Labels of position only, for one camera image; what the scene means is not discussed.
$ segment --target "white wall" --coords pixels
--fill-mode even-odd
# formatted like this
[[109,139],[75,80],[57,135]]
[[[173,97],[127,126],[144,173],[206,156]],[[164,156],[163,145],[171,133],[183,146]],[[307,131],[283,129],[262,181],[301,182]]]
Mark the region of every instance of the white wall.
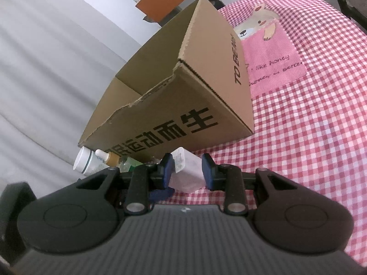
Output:
[[158,30],[159,25],[143,21],[145,16],[133,0],[84,0],[143,45]]

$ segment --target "bear cartoon print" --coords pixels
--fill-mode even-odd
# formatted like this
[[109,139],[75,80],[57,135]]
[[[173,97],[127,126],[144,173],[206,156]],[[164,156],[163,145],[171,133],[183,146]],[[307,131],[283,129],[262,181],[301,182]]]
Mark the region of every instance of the bear cartoon print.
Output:
[[243,40],[264,28],[264,40],[269,40],[275,33],[274,19],[279,19],[278,14],[269,9],[265,9],[265,4],[263,3],[255,6],[251,16],[235,27],[234,31]]

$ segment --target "dropper bottle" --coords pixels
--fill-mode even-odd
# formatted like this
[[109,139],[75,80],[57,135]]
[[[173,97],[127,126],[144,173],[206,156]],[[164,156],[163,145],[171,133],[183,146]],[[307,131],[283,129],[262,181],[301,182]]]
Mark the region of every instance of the dropper bottle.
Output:
[[128,156],[118,156],[113,152],[105,152],[100,149],[95,151],[97,157],[101,158],[108,166],[117,166],[120,172],[131,172],[136,166],[142,163]]

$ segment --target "pink gingham fabric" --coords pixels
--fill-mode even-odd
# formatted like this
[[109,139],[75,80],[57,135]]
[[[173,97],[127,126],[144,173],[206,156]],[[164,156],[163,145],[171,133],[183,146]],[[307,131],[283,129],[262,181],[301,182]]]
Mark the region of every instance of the pink gingham fabric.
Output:
[[[253,98],[254,135],[198,155],[247,172],[267,167],[338,201],[354,218],[346,252],[367,266],[367,36],[323,0],[239,0],[220,12],[236,26],[262,2],[280,15],[307,74]],[[201,189],[168,203],[222,202],[223,192]]]

